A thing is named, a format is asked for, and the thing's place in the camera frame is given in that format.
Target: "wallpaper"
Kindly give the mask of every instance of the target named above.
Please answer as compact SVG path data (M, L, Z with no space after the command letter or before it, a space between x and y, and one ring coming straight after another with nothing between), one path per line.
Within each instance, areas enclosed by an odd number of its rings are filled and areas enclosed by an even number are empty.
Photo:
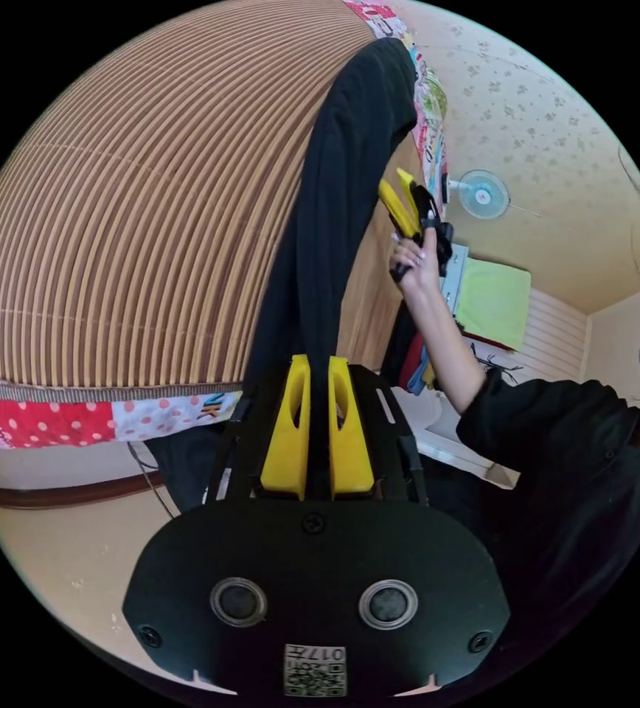
M639 186L640 174L603 118L543 62L492 30L411 0L385 4L445 88L451 179L490 170L511 195L495 221L451 201L456 242L476 257L529 270L535 288L585 314L639 291L640 197L619 150Z

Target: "polka dot fabric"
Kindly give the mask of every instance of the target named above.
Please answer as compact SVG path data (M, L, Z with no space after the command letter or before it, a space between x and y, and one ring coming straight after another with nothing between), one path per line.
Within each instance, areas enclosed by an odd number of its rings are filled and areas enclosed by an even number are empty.
M86 447L116 439L110 403L0 400L0 435L12 448Z
M0 448L148 440L227 420L240 392L119 403L0 400Z
M226 420L239 392L112 403L117 440L146 440Z

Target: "yellow towel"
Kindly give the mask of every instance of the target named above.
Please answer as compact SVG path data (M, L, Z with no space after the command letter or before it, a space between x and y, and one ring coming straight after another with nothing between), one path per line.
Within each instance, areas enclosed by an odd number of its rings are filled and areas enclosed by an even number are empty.
M436 375L433 371L433 367L431 366L431 362L428 362L428 364L426 364L425 371L423 372L423 376L421 376L421 379L426 385L426 387L429 388L431 391L433 390L433 382L435 381L435 378Z
M456 312L465 334L519 351L524 342L531 286L528 271L468 258Z

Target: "label sticker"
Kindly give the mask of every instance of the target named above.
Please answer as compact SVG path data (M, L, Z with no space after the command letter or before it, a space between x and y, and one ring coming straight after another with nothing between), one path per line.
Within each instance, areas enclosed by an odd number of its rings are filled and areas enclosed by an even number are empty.
M340 698L347 695L345 647L287 644L283 660L286 695Z

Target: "electric fan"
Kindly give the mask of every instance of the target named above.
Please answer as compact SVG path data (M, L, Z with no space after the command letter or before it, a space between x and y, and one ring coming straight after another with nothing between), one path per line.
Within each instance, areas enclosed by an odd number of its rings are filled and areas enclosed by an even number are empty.
M486 170L471 170L459 181L445 176L444 195L451 191L458 192L458 199L468 214L478 219L496 219L502 216L509 206L509 191L505 183Z

